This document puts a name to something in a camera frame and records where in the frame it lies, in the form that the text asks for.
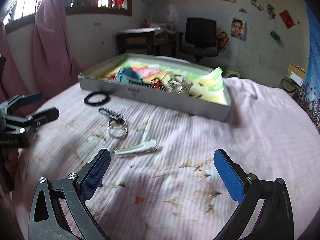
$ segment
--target metal screw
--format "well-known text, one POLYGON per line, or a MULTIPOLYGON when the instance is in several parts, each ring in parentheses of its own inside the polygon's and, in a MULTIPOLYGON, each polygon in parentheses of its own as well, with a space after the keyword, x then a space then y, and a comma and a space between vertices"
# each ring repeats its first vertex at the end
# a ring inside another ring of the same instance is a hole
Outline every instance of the metal screw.
POLYGON ((40 182, 40 183, 44 183, 46 180, 47 180, 46 177, 41 177, 41 178, 39 179, 39 182, 40 182))
POLYGON ((68 175, 68 179, 75 179, 76 176, 77 176, 76 173, 70 173, 70 174, 68 175))
POLYGON ((255 180, 257 177, 256 177, 256 175, 249 173, 248 178, 249 178, 249 180, 255 180))
POLYGON ((278 181, 280 184, 284 184, 284 180, 281 179, 281 178, 277 179, 277 181, 278 181))

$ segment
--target bed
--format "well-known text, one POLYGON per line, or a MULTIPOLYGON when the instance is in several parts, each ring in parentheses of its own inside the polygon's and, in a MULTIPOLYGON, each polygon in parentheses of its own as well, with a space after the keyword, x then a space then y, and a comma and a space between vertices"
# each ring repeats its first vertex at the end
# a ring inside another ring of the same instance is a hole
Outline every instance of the bed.
MULTIPOLYGON (((39 128, 32 146, 20 152, 12 192, 24 238, 28 239, 29 210, 41 176, 63 179, 101 148, 113 153, 117 147, 155 139, 156 153, 112 155, 102 185, 86 201, 112 240, 213 239, 237 207, 213 165, 219 148, 260 179, 284 178, 297 239, 320 207, 319 133, 284 91, 238 78, 224 83, 232 97, 226 122, 112 96, 105 107, 128 120, 125 139, 108 135, 108 119, 98 113, 99 107, 84 104, 90 92, 79 84, 46 102, 40 110, 55 106, 60 117, 39 128)), ((63 207, 79 235, 65 203, 63 207)), ((250 233, 259 211, 243 236, 250 233)))

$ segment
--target black chair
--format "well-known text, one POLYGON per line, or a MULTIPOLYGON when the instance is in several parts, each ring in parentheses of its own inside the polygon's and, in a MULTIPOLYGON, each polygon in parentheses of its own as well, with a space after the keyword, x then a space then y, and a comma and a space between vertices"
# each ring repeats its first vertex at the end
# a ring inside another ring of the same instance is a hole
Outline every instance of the black chair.
POLYGON ((187 43, 194 45, 194 47, 183 46, 183 33, 179 33, 179 51, 193 55, 196 58, 197 64, 199 64, 203 57, 218 56, 220 46, 219 42, 216 42, 216 31, 216 21, 202 18, 188 18, 185 40, 187 43))

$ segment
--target table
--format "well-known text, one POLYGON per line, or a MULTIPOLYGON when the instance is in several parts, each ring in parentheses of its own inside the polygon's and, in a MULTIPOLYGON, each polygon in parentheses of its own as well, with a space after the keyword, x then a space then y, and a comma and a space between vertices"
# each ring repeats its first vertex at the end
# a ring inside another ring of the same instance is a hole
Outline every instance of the table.
POLYGON ((177 34, 164 28, 130 29, 115 35, 119 54, 127 49, 147 49, 148 55, 160 55, 160 47, 171 44, 172 57, 176 57, 177 34))

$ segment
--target metal tray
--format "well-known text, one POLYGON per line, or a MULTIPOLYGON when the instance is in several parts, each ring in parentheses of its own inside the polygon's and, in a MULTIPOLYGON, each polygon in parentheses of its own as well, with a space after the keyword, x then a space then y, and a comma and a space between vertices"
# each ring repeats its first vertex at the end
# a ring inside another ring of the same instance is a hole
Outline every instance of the metal tray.
POLYGON ((210 119, 224 121, 231 108, 231 97, 227 88, 224 88, 224 96, 227 105, 216 104, 198 98, 191 98, 184 95, 167 93, 165 91, 155 90, 139 85, 124 84, 120 82, 102 80, 97 76, 102 75, 106 71, 111 71, 126 60, 143 61, 149 64, 165 65, 172 69, 181 69, 193 73, 206 75, 212 69, 201 65, 196 65, 185 60, 150 56, 141 54, 121 54, 117 57, 108 59, 92 68, 81 72, 78 76, 80 87, 90 91, 106 91, 111 95, 129 98, 145 103, 158 106, 164 106, 175 110, 180 110, 193 115, 200 115, 210 119))

